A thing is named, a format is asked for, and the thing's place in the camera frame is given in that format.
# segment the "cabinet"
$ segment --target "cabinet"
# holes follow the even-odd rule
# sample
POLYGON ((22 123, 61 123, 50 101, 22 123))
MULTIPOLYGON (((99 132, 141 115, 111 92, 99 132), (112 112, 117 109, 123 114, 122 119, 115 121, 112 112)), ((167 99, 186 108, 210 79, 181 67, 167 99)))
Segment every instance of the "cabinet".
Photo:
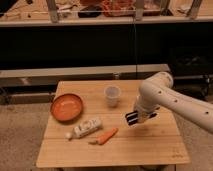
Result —
POLYGON ((112 17, 101 13, 91 18, 78 17, 79 10, 85 8, 82 1, 56 0, 55 5, 61 7, 67 2, 77 4, 69 14, 45 0, 18 0, 1 16, 1 85, 52 84, 70 79, 70 75, 78 79, 78 73, 85 79, 89 73, 99 79, 99 74, 112 78, 119 72, 129 78, 128 74, 135 76, 137 72, 168 70, 161 65, 169 63, 170 51, 176 47, 213 46, 213 10, 204 10, 211 8, 211 0, 203 0, 196 18, 177 11, 184 4, 193 6, 192 0, 156 1, 160 12, 150 12, 136 1, 137 8, 130 10, 133 15, 112 17))

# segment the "toy carrot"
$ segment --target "toy carrot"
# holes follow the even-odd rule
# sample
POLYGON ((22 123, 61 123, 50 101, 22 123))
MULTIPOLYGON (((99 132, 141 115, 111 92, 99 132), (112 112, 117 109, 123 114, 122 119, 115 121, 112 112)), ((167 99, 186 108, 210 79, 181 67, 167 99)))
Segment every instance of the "toy carrot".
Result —
POLYGON ((113 128, 102 135, 100 135, 96 140, 90 141, 89 144, 98 144, 102 145, 105 142, 107 142, 113 135, 115 135, 118 132, 118 128, 113 128))

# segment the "paper cup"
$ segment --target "paper cup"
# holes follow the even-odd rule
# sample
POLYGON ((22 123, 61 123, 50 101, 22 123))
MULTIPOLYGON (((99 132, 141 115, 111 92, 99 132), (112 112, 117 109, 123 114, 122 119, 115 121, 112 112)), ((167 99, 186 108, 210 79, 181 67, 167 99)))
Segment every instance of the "paper cup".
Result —
POLYGON ((107 86, 104 89, 104 95, 106 98, 107 105, 109 107, 116 107, 118 104, 119 96, 121 94, 121 90, 117 86, 107 86))

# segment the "floor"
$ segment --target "floor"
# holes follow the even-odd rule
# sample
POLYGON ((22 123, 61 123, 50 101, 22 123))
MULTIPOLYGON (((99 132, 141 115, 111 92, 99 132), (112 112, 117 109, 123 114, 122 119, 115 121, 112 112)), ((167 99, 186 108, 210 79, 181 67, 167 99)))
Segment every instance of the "floor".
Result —
MULTIPOLYGON (((53 94, 14 96, 0 105, 0 171, 53 171, 36 168, 53 94)), ((191 163, 167 166, 164 171, 213 171, 213 136, 175 115, 191 163)), ((135 167, 75 168, 65 171, 143 171, 135 167)))

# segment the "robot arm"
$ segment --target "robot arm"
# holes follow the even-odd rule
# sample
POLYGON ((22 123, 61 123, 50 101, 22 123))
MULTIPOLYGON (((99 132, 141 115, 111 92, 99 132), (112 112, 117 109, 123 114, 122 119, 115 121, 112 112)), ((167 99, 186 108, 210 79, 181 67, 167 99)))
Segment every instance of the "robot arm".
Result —
POLYGON ((143 123, 156 116, 162 105, 213 134, 213 105, 172 90, 173 78, 159 72, 144 80, 139 87, 134 112, 126 114, 129 125, 143 123))

